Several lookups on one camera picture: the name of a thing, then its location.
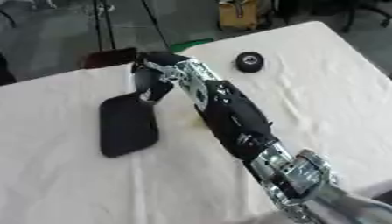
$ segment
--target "floor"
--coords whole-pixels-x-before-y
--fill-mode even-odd
[[[38,9],[27,2],[7,2],[1,7],[16,20],[10,28],[0,17],[0,52],[10,62],[10,70],[19,81],[72,71],[80,67],[86,55],[98,51],[90,0],[53,0],[59,7],[50,9],[44,0]],[[115,40],[119,48],[136,46],[142,51],[164,50],[165,45],[154,29],[141,0],[110,0]],[[243,33],[221,32],[216,28],[214,0],[149,0],[169,44],[191,39],[224,39]],[[381,7],[392,12],[392,3]],[[296,17],[293,23],[321,20],[338,30],[346,21],[333,17]],[[381,28],[381,18],[370,12],[358,14],[348,34],[340,34],[348,43],[373,61],[386,74],[392,74],[392,25]],[[276,19],[274,27],[283,26]],[[104,37],[109,47],[108,38]]]

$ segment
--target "white sheet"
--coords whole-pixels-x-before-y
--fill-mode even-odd
[[[231,63],[243,51],[261,53],[266,67],[235,71]],[[391,84],[323,24],[185,54],[243,90],[291,152],[310,148],[326,157],[347,189],[374,190],[391,179]],[[98,107],[132,90],[128,73],[117,66],[0,88],[0,223],[285,223],[179,89],[157,105],[159,143],[103,157]]]

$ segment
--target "green object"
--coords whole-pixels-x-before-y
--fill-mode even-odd
[[[214,42],[214,39],[213,38],[203,38],[203,39],[197,39],[197,40],[192,40],[192,41],[186,41],[184,43],[171,45],[170,50],[173,53],[180,53],[180,52],[183,52],[184,50],[188,49],[189,47],[204,45],[204,44],[210,43],[210,42]]]

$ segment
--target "chair leg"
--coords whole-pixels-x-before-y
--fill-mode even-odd
[[[3,10],[0,10],[0,14],[2,14],[3,16],[7,17],[8,20],[10,20],[10,26],[12,26],[13,28],[17,27],[17,23],[15,23],[15,20],[10,16],[10,14],[6,13]]]
[[[343,26],[343,28],[341,29],[342,32],[348,33],[350,32],[351,27],[354,24],[354,20],[355,20],[355,9],[351,9],[348,12],[348,20],[345,26]]]
[[[392,15],[387,13],[385,10],[381,10],[381,9],[374,7],[374,6],[371,6],[371,5],[361,4],[359,9],[378,13],[380,15],[383,15],[386,19],[392,18]]]

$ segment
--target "robotic arm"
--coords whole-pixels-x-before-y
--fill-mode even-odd
[[[138,69],[152,76],[137,77]],[[274,204],[296,223],[392,223],[392,206],[340,189],[330,165],[315,152],[292,156],[263,112],[237,87],[196,59],[168,52],[142,53],[134,64],[140,98],[159,102],[177,81],[206,125],[240,159]]]

